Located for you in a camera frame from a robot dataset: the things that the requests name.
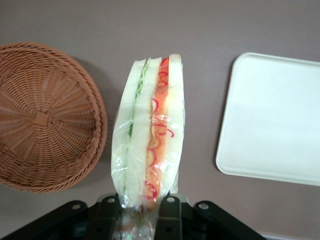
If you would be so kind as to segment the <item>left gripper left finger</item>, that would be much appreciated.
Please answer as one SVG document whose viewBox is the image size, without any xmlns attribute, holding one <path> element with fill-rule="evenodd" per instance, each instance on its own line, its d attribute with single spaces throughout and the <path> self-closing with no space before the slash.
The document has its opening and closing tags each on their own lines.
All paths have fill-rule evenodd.
<svg viewBox="0 0 320 240">
<path fill-rule="evenodd" d="M 121 205 L 117 194 L 104 194 L 98 198 L 93 217 L 87 228 L 88 240 L 112 240 Z"/>
</svg>

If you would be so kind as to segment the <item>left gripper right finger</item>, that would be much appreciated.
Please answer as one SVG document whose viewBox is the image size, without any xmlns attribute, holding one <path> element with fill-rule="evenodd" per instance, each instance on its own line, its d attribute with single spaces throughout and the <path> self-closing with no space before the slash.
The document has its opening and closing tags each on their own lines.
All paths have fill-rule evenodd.
<svg viewBox="0 0 320 240">
<path fill-rule="evenodd" d="M 155 227 L 155 240 L 181 240 L 181 201 L 173 195 L 166 196 L 160 206 Z"/>
</svg>

